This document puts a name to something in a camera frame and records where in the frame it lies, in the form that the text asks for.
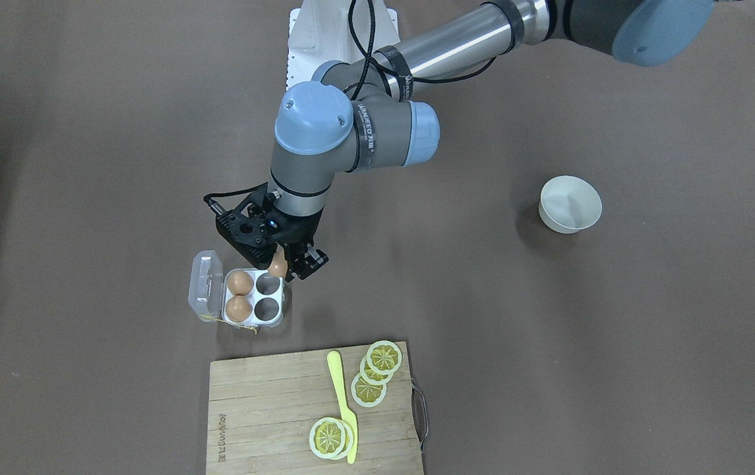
yellow spatula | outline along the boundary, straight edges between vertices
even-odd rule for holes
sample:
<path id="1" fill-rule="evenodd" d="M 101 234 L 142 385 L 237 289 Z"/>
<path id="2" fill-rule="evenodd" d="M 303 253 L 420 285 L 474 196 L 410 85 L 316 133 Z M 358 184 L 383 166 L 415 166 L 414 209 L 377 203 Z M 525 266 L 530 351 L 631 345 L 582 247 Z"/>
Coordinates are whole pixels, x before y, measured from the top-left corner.
<path id="1" fill-rule="evenodd" d="M 339 402 L 339 413 L 342 415 L 342 420 L 353 427 L 353 446 L 351 446 L 351 451 L 347 452 L 347 463 L 353 463 L 357 459 L 359 429 L 357 427 L 357 415 L 347 407 L 345 377 L 342 373 L 342 357 L 339 356 L 339 352 L 334 350 L 327 354 L 327 367 L 330 370 L 331 378 L 333 378 L 333 389 L 336 390 L 336 399 Z"/>

egg carton lid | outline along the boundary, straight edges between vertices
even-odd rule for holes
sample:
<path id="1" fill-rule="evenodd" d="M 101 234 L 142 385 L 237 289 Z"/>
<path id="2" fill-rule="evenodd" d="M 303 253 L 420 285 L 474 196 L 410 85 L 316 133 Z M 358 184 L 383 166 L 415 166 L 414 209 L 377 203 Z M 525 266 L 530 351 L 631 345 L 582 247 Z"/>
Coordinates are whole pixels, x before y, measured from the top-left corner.
<path id="1" fill-rule="evenodd" d="M 201 321 L 217 321 L 222 314 L 224 274 L 216 251 L 206 250 L 193 258 L 187 303 Z"/>

metal handle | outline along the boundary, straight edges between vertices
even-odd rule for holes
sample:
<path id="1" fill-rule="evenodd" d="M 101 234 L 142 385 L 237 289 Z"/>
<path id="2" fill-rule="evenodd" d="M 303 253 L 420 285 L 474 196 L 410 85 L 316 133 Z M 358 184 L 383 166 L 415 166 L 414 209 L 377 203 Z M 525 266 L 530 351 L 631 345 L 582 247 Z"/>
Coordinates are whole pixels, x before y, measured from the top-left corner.
<path id="1" fill-rule="evenodd" d="M 413 398 L 417 395 L 419 397 L 419 400 L 421 400 L 421 411 L 423 413 L 423 417 L 425 417 L 425 433 L 419 438 L 419 442 L 421 443 L 421 453 L 425 451 L 425 442 L 427 440 L 427 436 L 429 435 L 429 415 L 427 413 L 427 400 L 425 399 L 425 393 L 419 388 L 419 385 L 415 384 L 415 379 L 410 379 L 410 381 L 413 383 Z M 419 433 L 419 426 L 415 424 L 415 432 L 416 434 Z"/>

cutting board handle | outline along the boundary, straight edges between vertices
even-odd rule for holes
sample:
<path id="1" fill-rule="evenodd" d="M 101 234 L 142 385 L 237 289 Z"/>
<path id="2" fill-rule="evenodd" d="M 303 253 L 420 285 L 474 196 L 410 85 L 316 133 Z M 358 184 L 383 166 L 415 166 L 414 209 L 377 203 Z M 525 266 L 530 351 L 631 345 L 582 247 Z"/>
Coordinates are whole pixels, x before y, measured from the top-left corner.
<path id="1" fill-rule="evenodd" d="M 427 436 L 429 435 L 429 413 L 427 412 L 427 399 L 425 398 L 425 393 L 419 388 L 419 385 L 415 384 L 415 379 L 410 379 L 411 384 L 413 384 L 413 408 L 415 408 L 415 401 L 416 399 L 419 401 L 419 405 L 421 406 L 421 415 L 422 415 L 422 423 L 425 424 L 425 427 L 423 428 L 423 432 L 421 429 L 419 429 L 419 418 L 414 417 L 415 412 L 413 411 L 413 424 L 415 424 L 415 433 L 417 436 L 419 436 L 419 442 L 421 443 L 421 453 L 425 452 L 425 442 L 427 440 Z"/>

white bowl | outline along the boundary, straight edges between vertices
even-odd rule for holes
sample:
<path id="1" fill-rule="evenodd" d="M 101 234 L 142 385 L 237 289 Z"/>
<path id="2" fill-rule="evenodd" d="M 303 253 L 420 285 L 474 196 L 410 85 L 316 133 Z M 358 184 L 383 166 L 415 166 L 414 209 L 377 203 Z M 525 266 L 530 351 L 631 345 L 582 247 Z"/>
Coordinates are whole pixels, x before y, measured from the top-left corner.
<path id="1" fill-rule="evenodd" d="M 538 214 L 548 228 L 573 234 L 590 228 L 600 219 L 603 201 L 587 181 L 562 175 L 544 184 Z"/>

